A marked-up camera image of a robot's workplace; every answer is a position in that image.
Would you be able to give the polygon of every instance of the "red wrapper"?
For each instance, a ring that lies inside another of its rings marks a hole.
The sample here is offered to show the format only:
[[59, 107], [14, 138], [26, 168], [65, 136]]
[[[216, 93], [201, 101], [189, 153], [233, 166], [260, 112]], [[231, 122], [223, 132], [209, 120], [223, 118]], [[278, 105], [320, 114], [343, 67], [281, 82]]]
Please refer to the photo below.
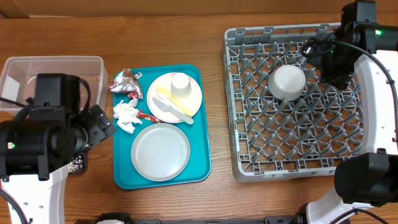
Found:
[[131, 93], [127, 94], [127, 96], [128, 96], [130, 99], [134, 99], [134, 98], [139, 99], [139, 94], [138, 94], [138, 92], [135, 91], [135, 90], [132, 91]]
[[156, 118], [155, 116], [144, 114], [142, 110], [140, 110], [139, 113], [137, 114], [137, 118], [143, 118], [147, 121], [152, 121], [155, 124], [159, 124], [162, 122], [159, 118]]

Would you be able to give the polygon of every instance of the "plastic bin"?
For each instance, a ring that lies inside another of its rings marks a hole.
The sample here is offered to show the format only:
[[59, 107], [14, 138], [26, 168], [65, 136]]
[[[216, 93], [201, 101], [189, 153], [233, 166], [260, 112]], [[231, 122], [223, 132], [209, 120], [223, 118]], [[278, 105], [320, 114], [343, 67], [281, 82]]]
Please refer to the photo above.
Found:
[[[7, 59], [1, 74], [1, 96], [26, 104], [26, 99], [34, 97], [36, 76], [39, 73], [65, 73], [85, 79], [91, 90], [90, 106], [98, 104], [105, 110], [108, 73], [103, 59], [98, 56], [11, 57]], [[82, 86], [80, 94], [83, 108], [87, 92]], [[20, 108], [0, 102], [0, 110], [16, 114]]]

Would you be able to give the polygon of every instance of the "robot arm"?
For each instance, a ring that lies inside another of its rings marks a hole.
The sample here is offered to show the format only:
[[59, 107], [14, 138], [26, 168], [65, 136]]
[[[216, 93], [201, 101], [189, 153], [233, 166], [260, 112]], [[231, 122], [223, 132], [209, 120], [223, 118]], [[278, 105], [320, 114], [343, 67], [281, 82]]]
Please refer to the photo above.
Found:
[[[384, 28], [376, 24], [374, 2], [356, 1], [343, 8], [335, 38], [373, 53], [391, 78], [398, 80], [397, 29]], [[344, 46], [308, 61], [322, 71], [324, 81], [339, 89], [346, 88], [349, 72], [355, 73], [361, 86], [364, 135], [361, 155], [338, 165], [335, 187], [305, 207], [303, 223], [327, 224], [354, 208], [398, 202], [396, 102], [386, 74], [374, 60]]]
[[[81, 111], [80, 83], [88, 91]], [[98, 105], [89, 108], [90, 88], [73, 75], [38, 74], [31, 101], [14, 121], [0, 124], [2, 189], [16, 201], [28, 223], [63, 224], [67, 164], [116, 129]], [[12, 223], [21, 223], [15, 208], [9, 208]]]
[[[381, 50], [378, 51], [377, 54], [374, 54], [374, 56], [391, 71], [390, 75], [393, 77], [393, 79], [398, 80], [398, 53]], [[385, 149], [387, 154], [397, 155], [397, 144], [393, 141], [395, 138], [394, 102], [391, 89], [388, 85], [386, 85], [386, 78], [381, 69], [365, 55], [361, 56], [354, 66], [355, 74], [361, 86], [363, 102], [362, 108], [364, 136], [361, 153], [365, 154], [369, 152], [377, 154], [378, 149]], [[388, 156], [386, 155], [381, 155], [380, 157], [388, 159]], [[374, 177], [384, 176], [386, 171], [389, 169], [388, 164], [388, 160], [383, 161], [377, 159], [377, 165], [380, 166], [378, 168], [380, 169], [379, 171], [381, 174], [375, 175]], [[347, 168], [342, 169], [340, 172], [339, 170], [336, 170], [336, 177], [339, 177], [341, 172], [347, 173], [346, 170], [349, 170], [352, 172], [352, 175], [362, 174], [362, 177], [365, 180], [372, 181], [372, 174], [369, 172], [361, 173], [360, 170], [353, 169], [349, 165], [347, 165]], [[344, 192], [345, 189], [349, 189], [350, 185], [355, 187], [355, 185], [352, 185], [352, 183], [348, 182], [348, 180], [345, 178], [342, 178], [341, 180], [335, 179], [335, 184], [340, 184], [340, 192]], [[378, 195], [376, 192], [373, 194], [375, 194], [374, 201], [382, 200], [381, 198], [377, 198], [380, 197], [380, 195]], [[393, 200], [391, 196], [393, 197], [393, 195], [390, 195], [385, 200]], [[321, 199], [310, 203], [306, 207], [307, 222], [310, 224], [328, 224], [336, 217], [350, 211], [353, 208], [367, 210], [372, 207], [373, 206], [370, 203], [344, 203], [343, 198], [337, 194], [336, 189], [333, 187]]]

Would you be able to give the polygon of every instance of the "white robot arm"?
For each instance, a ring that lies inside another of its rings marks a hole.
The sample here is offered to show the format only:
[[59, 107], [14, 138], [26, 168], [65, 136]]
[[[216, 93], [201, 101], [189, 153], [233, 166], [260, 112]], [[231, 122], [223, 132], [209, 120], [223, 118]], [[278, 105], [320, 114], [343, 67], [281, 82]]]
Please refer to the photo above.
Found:
[[[393, 79], [398, 80], [398, 53], [395, 51], [377, 51], [374, 56], [390, 70]], [[398, 154], [394, 122], [394, 99], [386, 77], [378, 65], [366, 55], [360, 56], [354, 65], [355, 74], [361, 86], [363, 109], [363, 146], [361, 153], [377, 153], [385, 149], [387, 154]], [[308, 224], [329, 224], [336, 217], [353, 208], [369, 209], [368, 203], [347, 204], [332, 188], [321, 199], [306, 207]]]
[[[31, 224], [64, 224], [63, 200], [68, 168], [63, 166], [50, 173], [49, 180], [40, 181], [37, 174], [11, 175], [2, 189], [19, 204]], [[15, 209], [9, 204], [12, 224], [21, 224]]]

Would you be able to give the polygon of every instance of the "dish rack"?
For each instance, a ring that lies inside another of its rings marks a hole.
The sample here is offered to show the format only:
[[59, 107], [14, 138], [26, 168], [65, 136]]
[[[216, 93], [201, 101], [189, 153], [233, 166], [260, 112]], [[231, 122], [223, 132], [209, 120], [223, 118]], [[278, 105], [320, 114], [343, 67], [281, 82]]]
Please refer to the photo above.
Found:
[[[333, 175], [359, 154], [363, 124], [355, 75], [347, 90], [320, 82], [320, 71], [299, 54], [311, 37], [327, 39], [340, 23], [228, 29], [223, 76], [233, 175], [240, 182]], [[267, 80], [282, 65], [306, 76], [294, 101], [278, 100]]]

